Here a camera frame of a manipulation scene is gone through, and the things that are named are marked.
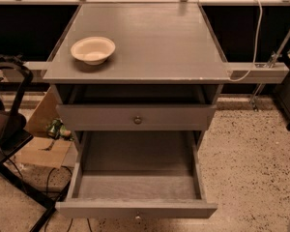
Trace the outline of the grey wooden drawer cabinet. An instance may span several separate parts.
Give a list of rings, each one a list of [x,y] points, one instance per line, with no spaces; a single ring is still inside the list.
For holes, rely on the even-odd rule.
[[[99,65],[71,47],[89,37],[115,43]],[[80,7],[47,68],[60,104],[198,104],[216,106],[228,75],[195,3],[92,3]],[[70,130],[81,144],[90,131]]]

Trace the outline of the open grey lower drawer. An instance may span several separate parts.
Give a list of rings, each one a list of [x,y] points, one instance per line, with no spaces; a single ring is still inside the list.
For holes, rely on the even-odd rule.
[[[209,218],[196,131],[90,131],[79,151],[67,218]]]

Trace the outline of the grey upper drawer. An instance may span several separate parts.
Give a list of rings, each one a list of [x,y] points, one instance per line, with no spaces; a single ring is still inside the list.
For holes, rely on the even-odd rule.
[[[72,131],[205,131],[216,107],[198,104],[60,104]]]

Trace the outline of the white paper bowl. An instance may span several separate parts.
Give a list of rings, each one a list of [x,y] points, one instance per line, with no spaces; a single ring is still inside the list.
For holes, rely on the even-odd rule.
[[[115,43],[105,37],[89,37],[74,43],[72,57],[88,65],[102,64],[116,49]]]

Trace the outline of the green crumpled bag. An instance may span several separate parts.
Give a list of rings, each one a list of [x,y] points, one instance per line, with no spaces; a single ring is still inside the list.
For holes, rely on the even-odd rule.
[[[66,129],[61,119],[54,119],[46,128],[47,135],[54,139],[70,140],[72,133]]]

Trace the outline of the cardboard sheet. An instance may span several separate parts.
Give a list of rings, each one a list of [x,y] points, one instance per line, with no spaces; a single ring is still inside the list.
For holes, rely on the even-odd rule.
[[[48,90],[27,121],[25,129],[33,138],[16,153],[17,162],[53,168],[63,165],[72,143],[48,135],[52,123],[59,121],[56,105],[53,92]]]

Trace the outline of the black chair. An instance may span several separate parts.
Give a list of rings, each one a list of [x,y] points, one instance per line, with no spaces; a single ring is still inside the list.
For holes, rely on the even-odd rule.
[[[17,177],[4,165],[4,162],[8,160],[15,166],[11,161],[11,156],[33,138],[33,135],[24,129],[26,125],[25,117],[18,112],[26,86],[32,81],[33,74],[17,57],[0,54],[0,71],[2,70],[18,72],[22,75],[22,81],[19,83],[9,111],[6,110],[0,98],[0,174],[13,186],[45,207],[45,212],[41,218],[30,229],[30,232],[40,232],[55,211],[54,201],[43,192],[25,183],[23,177]]]

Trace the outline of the metal diagonal strut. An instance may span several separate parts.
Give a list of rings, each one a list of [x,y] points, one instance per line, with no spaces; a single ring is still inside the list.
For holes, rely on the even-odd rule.
[[[284,40],[282,41],[281,45],[279,46],[278,50],[273,51],[271,53],[271,56],[270,56],[269,60],[267,61],[267,63],[266,64],[254,64],[253,67],[254,68],[269,68],[269,69],[272,68],[275,65],[277,59],[280,57],[281,52],[282,52],[283,48],[286,46],[286,44],[288,43],[289,39],[290,39],[290,29],[289,29],[288,33],[286,34]],[[261,92],[263,91],[264,87],[265,87],[264,83],[259,83],[256,86],[256,88],[254,89],[254,91],[250,97],[249,103],[251,104],[254,111],[258,110],[256,100],[257,100],[258,96],[261,94]]]

